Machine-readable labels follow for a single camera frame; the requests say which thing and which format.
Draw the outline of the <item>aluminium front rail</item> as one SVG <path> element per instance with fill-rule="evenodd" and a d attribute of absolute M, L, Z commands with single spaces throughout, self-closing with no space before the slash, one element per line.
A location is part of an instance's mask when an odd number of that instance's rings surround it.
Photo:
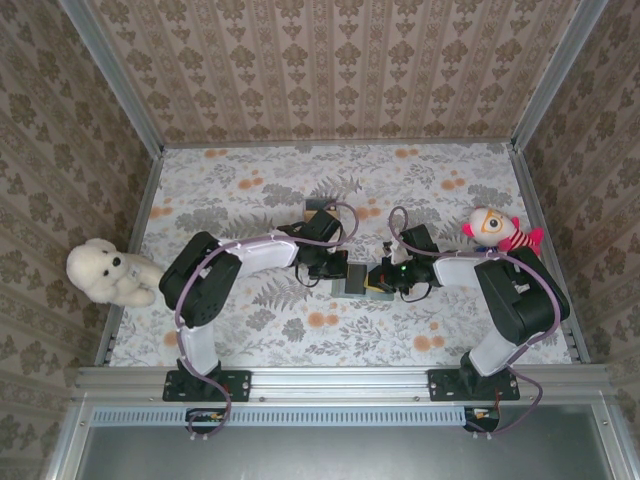
<path fill-rule="evenodd" d="M 250 404 L 409 405 L 430 401 L 428 366 L 418 367 L 252 367 Z M 537 386 L 544 404 L 586 404 L 610 400 L 614 388 L 606 368 L 593 364 L 518 365 L 521 404 Z M 107 404 L 158 404 L 167 367 L 82 368 L 73 399 Z"/>

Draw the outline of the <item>aluminium side rail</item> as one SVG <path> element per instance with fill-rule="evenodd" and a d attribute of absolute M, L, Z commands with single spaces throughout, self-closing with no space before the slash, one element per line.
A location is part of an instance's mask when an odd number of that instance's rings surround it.
<path fill-rule="evenodd" d="M 159 185 L 163 161 L 163 151 L 153 158 L 140 207 L 131 231 L 131 237 L 128 244 L 129 253 L 139 253 L 141 250 L 146 226 L 153 206 L 153 200 L 155 198 L 155 192 Z M 122 306 L 109 307 L 104 330 L 94 360 L 94 366 L 104 367 L 110 365 L 112 350 L 115 345 L 124 310 L 125 308 Z"/>
<path fill-rule="evenodd" d="M 542 227 L 545 231 L 545 237 L 541 243 L 542 263 L 554 277 L 556 283 L 562 289 L 569 301 L 570 314 L 567 319 L 562 322 L 562 330 L 564 332 L 565 341 L 567 343 L 572 362 L 590 364 L 591 358 L 576 317 L 575 307 L 558 261 L 551 239 L 551 232 L 547 226 L 524 154 L 521 150 L 517 149 L 510 143 L 507 144 L 507 147 L 530 224 L 535 227 Z"/>

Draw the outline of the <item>white teddy bear plush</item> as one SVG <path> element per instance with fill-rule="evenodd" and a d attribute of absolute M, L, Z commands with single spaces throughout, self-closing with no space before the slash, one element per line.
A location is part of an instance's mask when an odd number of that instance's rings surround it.
<path fill-rule="evenodd" d="M 68 255 L 66 272 L 71 283 L 93 302 L 122 307 L 146 307 L 155 301 L 163 276 L 151 260 L 120 252 L 104 239 L 93 238 Z"/>

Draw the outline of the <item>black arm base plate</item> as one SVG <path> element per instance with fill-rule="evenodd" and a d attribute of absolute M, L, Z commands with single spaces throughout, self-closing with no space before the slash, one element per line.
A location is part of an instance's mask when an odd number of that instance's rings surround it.
<path fill-rule="evenodd" d="M 212 371 L 208 378 L 217 382 L 228 394 L 231 401 L 247 402 L 252 386 L 252 372 L 249 370 Z M 165 402 L 224 402 L 224 395 L 210 383 L 191 375 L 184 369 L 167 373 L 162 399 Z"/>
<path fill-rule="evenodd" d="M 431 369 L 427 372 L 430 400 L 443 401 L 515 401 L 520 399 L 516 377 L 502 370 L 483 377 L 474 370 Z"/>

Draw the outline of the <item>white and pink fish plush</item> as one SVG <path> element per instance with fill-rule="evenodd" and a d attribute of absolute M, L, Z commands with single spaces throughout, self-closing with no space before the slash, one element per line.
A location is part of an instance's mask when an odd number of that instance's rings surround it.
<path fill-rule="evenodd" d="M 482 247 L 503 253 L 527 247 L 536 255 L 541 254 L 541 243 L 545 234 L 542 228 L 525 232 L 521 229 L 518 217 L 509 217 L 489 207 L 474 209 L 461 230 Z"/>

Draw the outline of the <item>black connector box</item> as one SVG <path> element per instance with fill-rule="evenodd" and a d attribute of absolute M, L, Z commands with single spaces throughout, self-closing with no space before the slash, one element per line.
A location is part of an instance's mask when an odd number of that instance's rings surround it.
<path fill-rule="evenodd" d="M 497 407 L 466 407 L 463 428 L 471 433 L 491 433 L 498 428 L 500 411 Z"/>
<path fill-rule="evenodd" d="M 225 423 L 225 408 L 192 408 L 185 413 L 185 428 L 191 435 L 210 436 Z"/>

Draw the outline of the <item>grey metal panel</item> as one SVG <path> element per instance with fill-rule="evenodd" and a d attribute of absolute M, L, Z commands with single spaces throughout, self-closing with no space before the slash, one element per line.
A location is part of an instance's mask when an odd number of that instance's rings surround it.
<path fill-rule="evenodd" d="M 589 432 L 473 438 L 456 428 L 98 428 L 78 480 L 613 480 Z"/>

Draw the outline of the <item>aluminium corner post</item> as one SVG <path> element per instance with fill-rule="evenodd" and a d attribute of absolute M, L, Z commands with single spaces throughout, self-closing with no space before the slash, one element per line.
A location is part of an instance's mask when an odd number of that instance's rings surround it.
<path fill-rule="evenodd" d="M 115 48 L 91 12 L 87 0 L 59 1 L 145 149 L 156 160 L 162 155 L 164 142 L 126 74 L 124 61 L 117 58 Z"/>
<path fill-rule="evenodd" d="M 522 151 L 532 138 L 607 3 L 608 0 L 580 1 L 511 137 L 516 152 Z"/>

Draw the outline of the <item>aluminium back rail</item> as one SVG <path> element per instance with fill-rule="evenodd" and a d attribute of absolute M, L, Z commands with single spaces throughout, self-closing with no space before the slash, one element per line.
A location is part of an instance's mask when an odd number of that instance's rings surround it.
<path fill-rule="evenodd" d="M 285 140 L 261 142 L 210 142 L 210 143 L 167 143 L 163 150 L 205 149 L 205 148 L 261 148 L 261 147 L 319 147 L 319 146 L 360 146 L 360 145 L 471 145 L 511 144 L 511 139 L 497 138 L 400 138 L 400 139 L 321 139 L 321 140 Z"/>

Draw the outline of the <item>dark grey card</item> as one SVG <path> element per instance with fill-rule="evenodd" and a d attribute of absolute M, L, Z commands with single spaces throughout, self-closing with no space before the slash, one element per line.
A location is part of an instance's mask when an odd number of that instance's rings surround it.
<path fill-rule="evenodd" d="M 367 273 L 368 267 L 366 264 L 349 264 L 345 279 L 345 293 L 348 295 L 365 295 Z"/>

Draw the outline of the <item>floral table cover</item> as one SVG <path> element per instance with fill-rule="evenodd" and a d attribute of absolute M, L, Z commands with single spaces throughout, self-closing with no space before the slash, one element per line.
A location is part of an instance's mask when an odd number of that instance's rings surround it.
<path fill-rule="evenodd" d="M 376 263 L 403 206 L 443 250 L 471 250 L 461 227 L 477 206 L 527 216 L 501 144 L 180 149 L 165 153 L 142 245 L 168 266 L 191 237 L 264 235 L 299 221 L 309 198 L 344 202 L 349 258 Z M 480 292 L 415 287 L 405 299 L 336 298 L 304 271 L 238 280 L 215 320 L 227 367 L 455 365 L 491 325 Z"/>

